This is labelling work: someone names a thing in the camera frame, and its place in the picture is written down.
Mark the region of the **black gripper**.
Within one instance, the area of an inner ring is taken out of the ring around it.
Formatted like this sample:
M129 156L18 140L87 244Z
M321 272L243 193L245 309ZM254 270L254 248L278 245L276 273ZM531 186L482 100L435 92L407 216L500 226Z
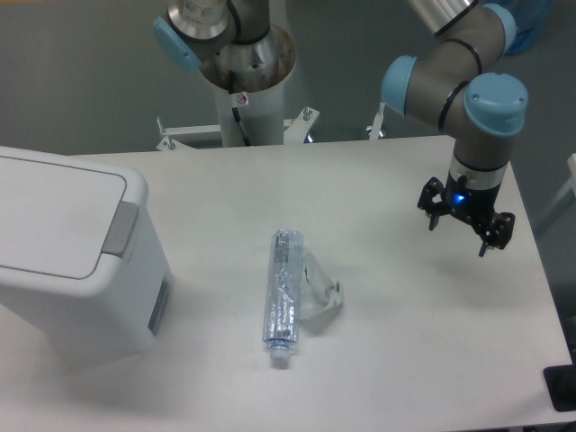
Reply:
M424 184L417 206L427 215L430 231L446 215L471 225L481 238L479 257L484 257L489 249L504 249L513 235L515 214L494 211L499 191L499 184L490 189L476 190L463 187L463 183L451 175L446 184L433 176Z

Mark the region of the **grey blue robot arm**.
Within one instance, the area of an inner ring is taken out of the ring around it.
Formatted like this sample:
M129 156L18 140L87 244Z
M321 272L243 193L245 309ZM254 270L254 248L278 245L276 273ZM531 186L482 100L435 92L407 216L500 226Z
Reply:
M454 140L445 181L429 180L418 198L431 227L452 216L503 249L515 224L495 210L528 96L513 76L491 72L516 36L513 15L477 1L415 1L438 38L424 58L401 56L381 85L384 106ZM181 69L200 71L218 104L226 147L282 145L284 83L295 66L290 36L270 19L266 1L173 1L153 23L159 46Z

